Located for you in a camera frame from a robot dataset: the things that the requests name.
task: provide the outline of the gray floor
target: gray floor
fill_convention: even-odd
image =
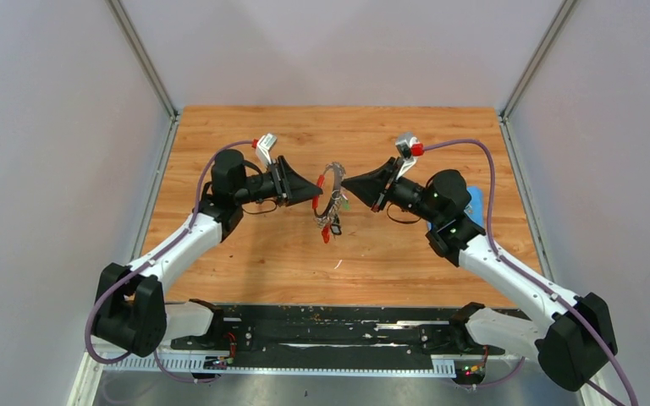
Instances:
[[[492,379],[506,375],[511,366],[504,361],[487,363]],[[169,380],[159,372],[108,372],[102,381],[95,405],[123,400],[152,387],[143,396],[127,403],[139,405],[218,405],[218,406],[389,406],[389,405],[540,405],[580,404],[576,393],[555,386],[532,363],[502,386],[476,393],[453,387],[449,380],[432,378],[371,378],[340,376],[223,376],[211,384],[190,385]]]

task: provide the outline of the blue cloth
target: blue cloth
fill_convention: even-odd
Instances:
[[[472,200],[470,204],[465,208],[465,213],[473,221],[479,224],[480,227],[484,227],[484,193],[482,190],[476,186],[468,186],[467,191],[470,192]],[[427,229],[431,229],[432,224],[427,223]]]

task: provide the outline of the robotic arm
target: robotic arm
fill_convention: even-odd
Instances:
[[[578,390],[608,362],[608,356],[566,304],[583,315],[616,354],[606,303],[596,294],[581,297],[558,286],[502,249],[465,214],[471,197],[458,171],[435,173],[424,186],[405,178],[424,148],[409,133],[401,135],[395,145],[400,157],[345,179],[343,187],[375,212],[392,203],[430,222],[427,240],[438,256],[492,284],[530,318],[522,320],[470,303],[450,320],[458,327],[458,344],[462,348],[475,343],[493,345],[536,359],[555,383]]]
[[[213,160],[212,180],[183,225],[141,258],[102,271],[96,305],[104,296],[105,301],[93,318],[91,334],[140,357],[163,340],[195,336],[208,341],[222,335],[219,308],[200,300],[167,304],[164,294],[196,259],[233,232],[243,218],[242,205],[273,199],[278,206],[292,206],[322,193],[283,156],[270,157],[275,141],[275,135],[267,134],[253,145],[266,172],[239,151],[220,151]],[[246,176],[247,167],[257,174]],[[104,295],[117,285],[113,294]]]

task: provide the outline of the white wall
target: white wall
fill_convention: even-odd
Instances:
[[[561,0],[124,0],[189,104],[503,107]]]
[[[166,131],[103,1],[0,2],[0,405],[66,402]]]
[[[650,404],[650,2],[582,1],[512,123],[554,275],[609,302]]]

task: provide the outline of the wooden table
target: wooden table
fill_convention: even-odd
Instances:
[[[425,145],[477,138],[492,150],[497,171],[495,238],[538,269],[495,111],[435,107],[187,107],[168,160],[144,250],[175,230],[190,212],[198,176],[213,152],[236,140],[271,132],[274,156],[315,182],[325,165],[348,176],[369,172],[396,156],[395,138],[412,131]],[[246,159],[258,162],[250,147]],[[468,184],[489,191],[485,156],[473,145],[431,151],[407,177],[424,184],[454,168]],[[402,214],[394,208],[393,215]],[[438,258],[426,225],[397,224],[354,197],[341,212],[344,234],[324,244],[310,203],[248,216],[231,236],[205,253],[171,288],[168,299],[216,303],[462,306],[470,301],[511,306],[479,277]]]

